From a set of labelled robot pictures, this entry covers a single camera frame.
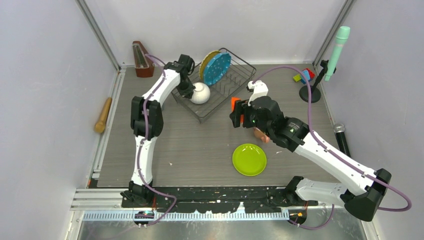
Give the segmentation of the blue polka dot plate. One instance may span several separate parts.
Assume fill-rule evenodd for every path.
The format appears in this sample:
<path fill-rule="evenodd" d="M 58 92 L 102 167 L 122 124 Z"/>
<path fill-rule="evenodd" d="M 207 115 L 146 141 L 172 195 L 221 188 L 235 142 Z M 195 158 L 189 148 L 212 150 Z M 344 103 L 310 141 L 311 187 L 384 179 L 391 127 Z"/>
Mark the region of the blue polka dot plate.
<path fill-rule="evenodd" d="M 226 74 L 231 65 L 232 57 L 227 52 L 220 52 L 206 66 L 203 83 L 207 86 L 216 84 Z"/>

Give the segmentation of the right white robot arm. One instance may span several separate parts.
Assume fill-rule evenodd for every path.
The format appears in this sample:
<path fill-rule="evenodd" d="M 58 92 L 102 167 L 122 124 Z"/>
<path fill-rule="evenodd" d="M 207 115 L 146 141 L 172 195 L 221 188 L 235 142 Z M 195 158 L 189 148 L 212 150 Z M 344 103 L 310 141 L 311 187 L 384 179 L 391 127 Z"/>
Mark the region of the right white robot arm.
<path fill-rule="evenodd" d="M 352 216 L 373 220 L 392 175 L 384 168 L 374 170 L 333 147 L 302 120 L 284 116 L 276 101 L 261 96 L 252 102 L 231 99 L 229 115 L 233 127 L 256 128 L 277 146 L 309 159 L 334 176 L 339 183 L 312 181 L 295 176 L 285 198 L 291 205 L 319 201 L 344 207 Z"/>

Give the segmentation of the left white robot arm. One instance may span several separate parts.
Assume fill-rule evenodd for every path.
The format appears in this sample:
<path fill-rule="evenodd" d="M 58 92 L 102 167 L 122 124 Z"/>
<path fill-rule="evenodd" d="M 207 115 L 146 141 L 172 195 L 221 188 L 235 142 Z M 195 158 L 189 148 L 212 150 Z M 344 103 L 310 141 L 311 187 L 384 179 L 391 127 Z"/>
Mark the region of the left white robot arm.
<path fill-rule="evenodd" d="M 152 187 L 153 153 L 164 128 L 162 104 L 173 90 L 191 99 L 195 90 L 189 76 L 195 69 L 194 60 L 182 54 L 177 61 L 168 62 L 156 83 L 141 97 L 131 100 L 130 127 L 135 138 L 134 170 L 128 190 L 121 193 L 124 202 L 148 207 L 160 192 Z"/>

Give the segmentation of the yellow woven bamboo plate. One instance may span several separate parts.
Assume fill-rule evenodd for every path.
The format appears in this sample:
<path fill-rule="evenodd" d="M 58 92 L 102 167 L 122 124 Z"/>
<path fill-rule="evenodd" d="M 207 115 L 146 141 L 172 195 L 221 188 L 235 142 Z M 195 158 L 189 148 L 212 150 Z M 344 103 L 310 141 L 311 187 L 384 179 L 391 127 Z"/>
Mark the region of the yellow woven bamboo plate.
<path fill-rule="evenodd" d="M 204 59 L 201 61 L 200 65 L 199 65 L 199 69 L 198 69 L 198 73 L 199 73 L 199 78 L 200 80 L 203 82 L 204 81 L 204 71 L 205 68 L 207 67 L 208 63 L 218 54 L 220 54 L 221 51 L 220 50 L 214 50 L 211 51 L 210 53 L 208 53 Z"/>

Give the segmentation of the pink ceramic mug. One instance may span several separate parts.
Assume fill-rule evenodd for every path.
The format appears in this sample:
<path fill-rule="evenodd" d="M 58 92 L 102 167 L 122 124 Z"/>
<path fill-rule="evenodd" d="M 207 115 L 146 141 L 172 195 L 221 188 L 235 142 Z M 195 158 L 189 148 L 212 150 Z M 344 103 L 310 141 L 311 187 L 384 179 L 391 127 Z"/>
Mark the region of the pink ceramic mug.
<path fill-rule="evenodd" d="M 263 143 L 268 143 L 270 141 L 270 138 L 256 127 L 253 128 L 253 134 L 257 139 L 261 140 Z"/>

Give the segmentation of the white ribbed bowl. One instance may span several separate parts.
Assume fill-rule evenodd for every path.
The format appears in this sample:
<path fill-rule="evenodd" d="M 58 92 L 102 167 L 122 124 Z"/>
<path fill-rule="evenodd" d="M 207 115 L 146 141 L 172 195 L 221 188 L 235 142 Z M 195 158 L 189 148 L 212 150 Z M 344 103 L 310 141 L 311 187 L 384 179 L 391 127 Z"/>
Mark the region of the white ribbed bowl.
<path fill-rule="evenodd" d="M 203 82 L 196 82 L 193 86 L 194 90 L 190 101 L 197 105 L 206 103 L 211 97 L 210 88 Z"/>

